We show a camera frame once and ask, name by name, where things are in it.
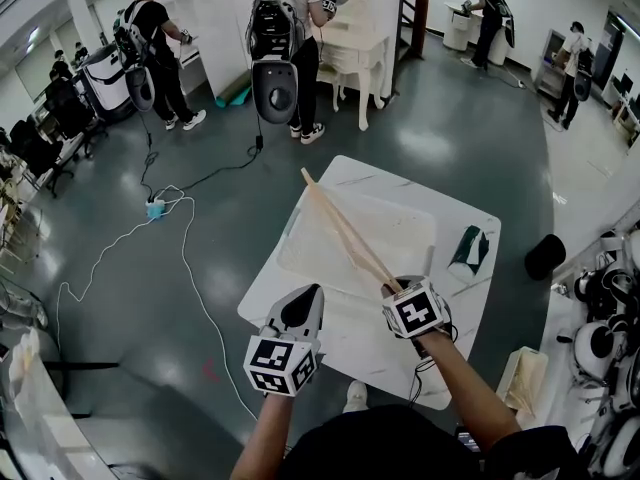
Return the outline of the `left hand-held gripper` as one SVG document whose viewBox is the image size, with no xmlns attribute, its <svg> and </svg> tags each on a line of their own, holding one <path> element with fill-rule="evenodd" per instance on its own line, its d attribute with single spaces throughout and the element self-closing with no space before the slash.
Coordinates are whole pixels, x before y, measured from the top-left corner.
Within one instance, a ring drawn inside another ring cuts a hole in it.
<svg viewBox="0 0 640 480">
<path fill-rule="evenodd" d="M 319 284 L 294 289 L 274 303 L 252 336 L 243 368 L 254 389 L 295 397 L 318 370 L 324 312 Z"/>
</svg>

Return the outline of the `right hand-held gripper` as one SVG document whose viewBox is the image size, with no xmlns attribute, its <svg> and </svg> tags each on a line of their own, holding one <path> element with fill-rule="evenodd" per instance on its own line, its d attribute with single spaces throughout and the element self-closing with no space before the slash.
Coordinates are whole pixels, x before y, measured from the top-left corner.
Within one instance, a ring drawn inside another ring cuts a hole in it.
<svg viewBox="0 0 640 480">
<path fill-rule="evenodd" d="M 451 310 L 425 276 L 400 276 L 399 293 L 389 285 L 381 288 L 382 313 L 389 329 L 403 339 L 414 339 L 431 331 L 451 335 Z"/>
</svg>

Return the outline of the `white plastic basket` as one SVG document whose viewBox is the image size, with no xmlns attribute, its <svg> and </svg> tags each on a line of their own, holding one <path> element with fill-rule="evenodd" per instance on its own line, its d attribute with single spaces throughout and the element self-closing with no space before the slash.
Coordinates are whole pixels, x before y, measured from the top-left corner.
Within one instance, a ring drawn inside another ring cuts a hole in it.
<svg viewBox="0 0 640 480">
<path fill-rule="evenodd" d="M 353 191 L 322 192 L 338 212 L 306 191 L 277 254 L 279 267 L 370 300 L 380 298 L 385 271 L 424 273 L 436 243 L 431 214 Z"/>
</svg>

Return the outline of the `wooden clothes hanger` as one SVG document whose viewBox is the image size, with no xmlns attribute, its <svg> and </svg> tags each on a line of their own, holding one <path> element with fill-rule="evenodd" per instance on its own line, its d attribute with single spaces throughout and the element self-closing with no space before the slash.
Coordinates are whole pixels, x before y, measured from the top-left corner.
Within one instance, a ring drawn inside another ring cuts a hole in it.
<svg viewBox="0 0 640 480">
<path fill-rule="evenodd" d="M 356 267 L 367 271 L 383 286 L 389 287 L 392 294 L 401 292 L 403 288 L 384 262 L 315 182 L 306 168 L 301 169 L 301 174 L 311 197 L 329 218 L 351 262 Z"/>
</svg>

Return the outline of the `person's right forearm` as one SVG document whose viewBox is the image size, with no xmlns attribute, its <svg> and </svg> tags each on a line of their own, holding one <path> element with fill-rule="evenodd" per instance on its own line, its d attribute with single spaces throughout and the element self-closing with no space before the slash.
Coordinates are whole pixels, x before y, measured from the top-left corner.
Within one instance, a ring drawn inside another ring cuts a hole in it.
<svg viewBox="0 0 640 480">
<path fill-rule="evenodd" d="M 459 418 L 483 452 L 521 431 L 513 412 L 465 360 L 448 335 L 432 331 L 417 341 L 434 360 Z"/>
</svg>

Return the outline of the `person's white shoe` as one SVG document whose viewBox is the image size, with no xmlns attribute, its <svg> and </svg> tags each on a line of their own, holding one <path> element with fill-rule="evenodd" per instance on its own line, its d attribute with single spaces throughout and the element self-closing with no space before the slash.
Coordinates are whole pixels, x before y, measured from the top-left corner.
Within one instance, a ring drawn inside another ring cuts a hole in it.
<svg viewBox="0 0 640 480">
<path fill-rule="evenodd" d="M 346 404 L 343 408 L 343 413 L 367 410 L 367 399 L 368 391 L 366 385 L 358 380 L 352 381 L 347 390 Z"/>
</svg>

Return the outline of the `black round bin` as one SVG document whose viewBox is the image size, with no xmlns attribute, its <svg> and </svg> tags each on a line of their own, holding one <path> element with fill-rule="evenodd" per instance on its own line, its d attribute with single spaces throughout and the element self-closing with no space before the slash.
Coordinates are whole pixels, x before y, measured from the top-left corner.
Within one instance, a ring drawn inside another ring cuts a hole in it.
<svg viewBox="0 0 640 480">
<path fill-rule="evenodd" d="M 533 280 L 544 280 L 566 260 L 566 249 L 562 240 L 554 235 L 545 236 L 524 259 L 527 274 Z"/>
</svg>

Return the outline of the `small dark screen device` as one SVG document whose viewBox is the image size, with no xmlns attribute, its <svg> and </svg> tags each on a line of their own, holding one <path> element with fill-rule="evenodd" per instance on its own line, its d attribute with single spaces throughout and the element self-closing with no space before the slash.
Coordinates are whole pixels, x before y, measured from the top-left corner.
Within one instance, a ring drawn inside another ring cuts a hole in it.
<svg viewBox="0 0 640 480">
<path fill-rule="evenodd" d="M 481 449 L 476 440 L 465 427 L 458 427 L 455 432 L 456 439 L 473 453 L 480 453 Z"/>
</svg>

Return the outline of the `teal rolled mat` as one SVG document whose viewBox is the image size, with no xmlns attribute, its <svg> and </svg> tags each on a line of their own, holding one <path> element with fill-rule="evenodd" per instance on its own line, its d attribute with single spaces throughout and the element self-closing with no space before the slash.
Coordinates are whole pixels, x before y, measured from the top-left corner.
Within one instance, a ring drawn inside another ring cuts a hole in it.
<svg viewBox="0 0 640 480">
<path fill-rule="evenodd" d="M 215 103 L 219 108 L 243 105 L 250 89 L 249 78 L 238 78 L 216 97 Z"/>
</svg>

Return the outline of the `grey open cabinet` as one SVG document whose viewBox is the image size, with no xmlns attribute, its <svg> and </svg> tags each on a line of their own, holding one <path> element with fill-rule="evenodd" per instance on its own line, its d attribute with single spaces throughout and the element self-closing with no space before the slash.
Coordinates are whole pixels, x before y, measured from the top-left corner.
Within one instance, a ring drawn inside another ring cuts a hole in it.
<svg viewBox="0 0 640 480">
<path fill-rule="evenodd" d="M 564 69 L 554 65 L 553 61 L 564 41 L 563 34 L 554 29 L 549 30 L 534 81 L 536 92 L 554 101 L 561 97 L 565 74 Z"/>
</svg>

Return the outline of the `grey marble counter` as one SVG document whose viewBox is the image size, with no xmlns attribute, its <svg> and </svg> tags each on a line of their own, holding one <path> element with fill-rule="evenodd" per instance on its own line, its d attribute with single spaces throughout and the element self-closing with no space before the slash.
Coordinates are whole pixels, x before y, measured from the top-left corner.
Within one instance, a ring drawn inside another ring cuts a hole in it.
<svg viewBox="0 0 640 480">
<path fill-rule="evenodd" d="M 65 402 L 68 373 L 117 366 L 64 361 L 51 336 L 36 328 L 25 329 L 9 349 L 3 389 L 9 423 L 18 426 L 9 444 L 30 480 L 119 480 L 78 425 L 91 414 Z"/>
</svg>

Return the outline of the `black office chair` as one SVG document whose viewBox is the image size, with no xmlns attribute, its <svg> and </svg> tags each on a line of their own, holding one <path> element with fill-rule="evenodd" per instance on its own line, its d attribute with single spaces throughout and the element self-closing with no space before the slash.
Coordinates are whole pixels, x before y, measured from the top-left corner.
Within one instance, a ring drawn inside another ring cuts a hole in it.
<svg viewBox="0 0 640 480">
<path fill-rule="evenodd" d="M 66 139 L 81 134 L 85 157 L 92 157 L 91 139 L 97 134 L 108 135 L 104 121 L 83 103 L 74 85 L 57 72 L 50 72 L 51 82 L 45 89 L 45 107 L 58 123 Z"/>
<path fill-rule="evenodd" d="M 41 178 L 49 171 L 53 172 L 50 182 L 47 184 L 54 198 L 57 197 L 55 187 L 61 174 L 70 174 L 57 164 L 62 151 L 63 142 L 49 142 L 44 139 L 31 122 L 19 120 L 9 133 L 10 152 L 24 161 L 28 170 L 35 179 Z"/>
</svg>

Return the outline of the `white wheeled machine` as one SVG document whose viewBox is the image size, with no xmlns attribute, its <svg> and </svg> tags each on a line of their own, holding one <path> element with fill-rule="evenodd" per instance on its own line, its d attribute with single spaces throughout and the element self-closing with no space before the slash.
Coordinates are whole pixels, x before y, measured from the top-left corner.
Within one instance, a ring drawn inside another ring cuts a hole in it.
<svg viewBox="0 0 640 480">
<path fill-rule="evenodd" d="M 135 112 L 114 43 L 88 56 L 80 69 L 86 96 L 100 119 L 112 124 Z"/>
</svg>

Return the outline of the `white round pedestal counter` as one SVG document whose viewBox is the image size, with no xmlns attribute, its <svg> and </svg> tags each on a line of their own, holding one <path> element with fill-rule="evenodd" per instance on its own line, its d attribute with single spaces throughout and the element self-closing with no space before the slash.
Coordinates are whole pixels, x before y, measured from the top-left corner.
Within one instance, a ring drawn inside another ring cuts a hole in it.
<svg viewBox="0 0 640 480">
<path fill-rule="evenodd" d="M 447 24 L 443 45 L 451 50 L 466 52 L 468 47 L 476 45 L 480 36 L 482 13 L 473 11 L 470 15 L 463 13 L 458 4 L 446 3 Z M 488 61 L 496 66 L 503 66 L 510 46 L 506 40 L 506 26 L 503 25 L 492 41 Z"/>
</svg>

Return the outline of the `brown wooden stair post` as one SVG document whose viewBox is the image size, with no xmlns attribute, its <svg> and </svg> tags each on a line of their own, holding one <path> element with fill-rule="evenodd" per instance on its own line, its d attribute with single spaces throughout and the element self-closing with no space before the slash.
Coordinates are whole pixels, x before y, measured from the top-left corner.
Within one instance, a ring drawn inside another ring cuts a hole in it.
<svg viewBox="0 0 640 480">
<path fill-rule="evenodd" d="M 415 0 L 414 10 L 414 34 L 412 47 L 415 53 L 422 58 L 425 37 L 427 32 L 427 20 L 430 0 Z"/>
</svg>

